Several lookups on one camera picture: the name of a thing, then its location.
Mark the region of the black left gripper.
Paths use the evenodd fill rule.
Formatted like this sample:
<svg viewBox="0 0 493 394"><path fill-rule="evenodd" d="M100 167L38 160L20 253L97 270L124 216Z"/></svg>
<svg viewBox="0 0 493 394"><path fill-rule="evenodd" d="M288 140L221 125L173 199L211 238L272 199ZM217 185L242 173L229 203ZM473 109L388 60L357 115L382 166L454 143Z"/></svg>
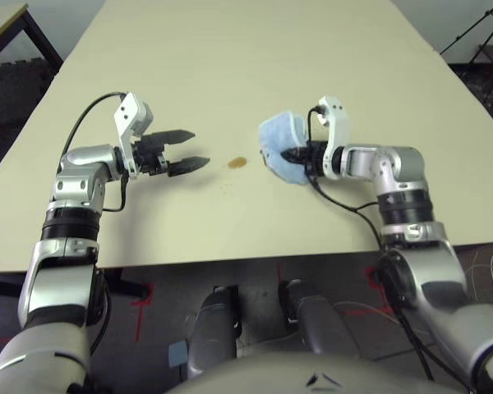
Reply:
<svg viewBox="0 0 493 394"><path fill-rule="evenodd" d="M166 144L181 144L196 135L182 129L158 131L143 135L132 145L133 158L139 172L148 175L167 173L169 177L185 175L204 167L209 158L189 157L175 163L168 163L164 158Z"/></svg>

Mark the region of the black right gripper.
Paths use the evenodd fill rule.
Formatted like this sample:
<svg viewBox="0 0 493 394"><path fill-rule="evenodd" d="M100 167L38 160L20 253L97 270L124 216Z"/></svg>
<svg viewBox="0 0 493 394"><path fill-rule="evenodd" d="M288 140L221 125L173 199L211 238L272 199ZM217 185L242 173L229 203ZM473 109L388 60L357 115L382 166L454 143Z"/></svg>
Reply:
<svg viewBox="0 0 493 394"><path fill-rule="evenodd" d="M304 164L308 176L324 176L323 158L326 147L326 141L313 140L306 147L285 149L280 155L289 163Z"/></svg>

